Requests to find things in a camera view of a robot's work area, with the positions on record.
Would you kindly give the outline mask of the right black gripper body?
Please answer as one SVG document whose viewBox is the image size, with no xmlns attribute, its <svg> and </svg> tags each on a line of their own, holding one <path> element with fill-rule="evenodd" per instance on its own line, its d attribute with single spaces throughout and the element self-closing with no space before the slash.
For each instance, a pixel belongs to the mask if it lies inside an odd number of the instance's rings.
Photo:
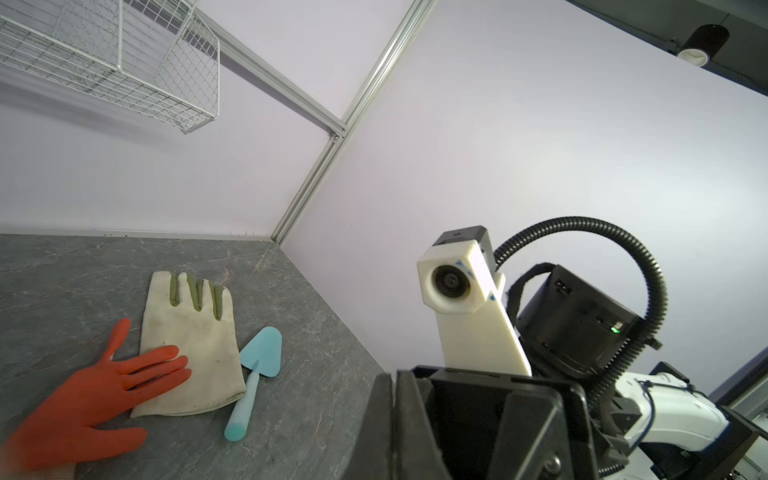
<svg viewBox="0 0 768 480">
<path fill-rule="evenodd" d="M 642 318 L 561 265 L 540 263 L 507 292 L 507 315 L 534 373 L 597 376 Z"/>
</svg>

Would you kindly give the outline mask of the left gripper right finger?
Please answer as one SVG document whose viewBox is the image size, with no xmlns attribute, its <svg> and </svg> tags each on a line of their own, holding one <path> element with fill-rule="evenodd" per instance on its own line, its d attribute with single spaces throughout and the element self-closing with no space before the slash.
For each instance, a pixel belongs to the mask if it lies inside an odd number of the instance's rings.
<svg viewBox="0 0 768 480">
<path fill-rule="evenodd" d="M 428 407 L 433 387 L 412 371 L 399 371 L 395 394 L 393 456 L 396 479 L 450 479 Z"/>
</svg>

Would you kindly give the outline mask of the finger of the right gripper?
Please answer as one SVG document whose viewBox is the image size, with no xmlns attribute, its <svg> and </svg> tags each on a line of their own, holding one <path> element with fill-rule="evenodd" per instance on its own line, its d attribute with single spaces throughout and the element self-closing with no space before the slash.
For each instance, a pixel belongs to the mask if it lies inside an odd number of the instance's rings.
<svg viewBox="0 0 768 480">
<path fill-rule="evenodd" d="M 431 366 L 417 366 L 413 374 L 452 478 L 597 478 L 580 385 Z"/>
</svg>

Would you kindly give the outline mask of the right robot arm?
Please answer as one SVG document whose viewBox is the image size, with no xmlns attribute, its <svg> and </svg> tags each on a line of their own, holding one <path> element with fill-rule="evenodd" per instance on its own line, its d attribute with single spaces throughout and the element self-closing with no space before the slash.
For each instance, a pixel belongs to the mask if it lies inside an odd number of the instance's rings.
<svg viewBox="0 0 768 480">
<path fill-rule="evenodd" d="M 525 278 L 507 284 L 485 264 L 423 260 L 418 274 L 454 369 L 586 385 L 640 326 L 638 315 L 560 265 L 530 269 L 544 281 L 526 304 Z M 620 375 L 590 426 L 602 479 L 739 479 L 739 461 L 764 435 L 664 363 Z"/>
</svg>

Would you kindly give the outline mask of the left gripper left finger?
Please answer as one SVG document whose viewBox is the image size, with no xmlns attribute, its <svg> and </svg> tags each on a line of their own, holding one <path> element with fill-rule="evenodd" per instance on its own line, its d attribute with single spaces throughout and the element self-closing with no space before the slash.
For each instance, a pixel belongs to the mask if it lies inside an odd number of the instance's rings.
<svg viewBox="0 0 768 480">
<path fill-rule="evenodd" d="M 393 382 L 377 375 L 342 479 L 391 479 L 393 475 Z"/>
</svg>

